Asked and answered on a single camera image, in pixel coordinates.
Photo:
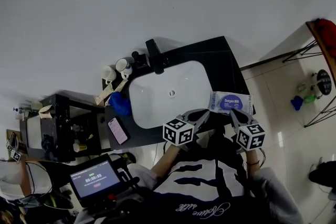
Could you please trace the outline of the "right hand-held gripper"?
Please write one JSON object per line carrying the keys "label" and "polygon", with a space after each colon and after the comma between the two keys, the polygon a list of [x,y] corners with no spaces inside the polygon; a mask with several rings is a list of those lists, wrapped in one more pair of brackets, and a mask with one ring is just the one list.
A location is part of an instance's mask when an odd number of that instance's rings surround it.
{"label": "right hand-held gripper", "polygon": [[266,132],[257,120],[251,114],[238,109],[231,109],[229,115],[236,133],[235,142],[245,151],[261,148]]}

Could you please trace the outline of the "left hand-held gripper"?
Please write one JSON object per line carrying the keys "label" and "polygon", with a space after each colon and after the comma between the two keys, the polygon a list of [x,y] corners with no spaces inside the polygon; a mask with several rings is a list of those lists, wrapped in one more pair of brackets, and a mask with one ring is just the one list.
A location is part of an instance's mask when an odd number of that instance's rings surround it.
{"label": "left hand-held gripper", "polygon": [[196,141],[196,134],[208,121],[208,109],[195,109],[180,114],[169,122],[163,124],[163,139],[176,147],[190,147],[189,143]]}

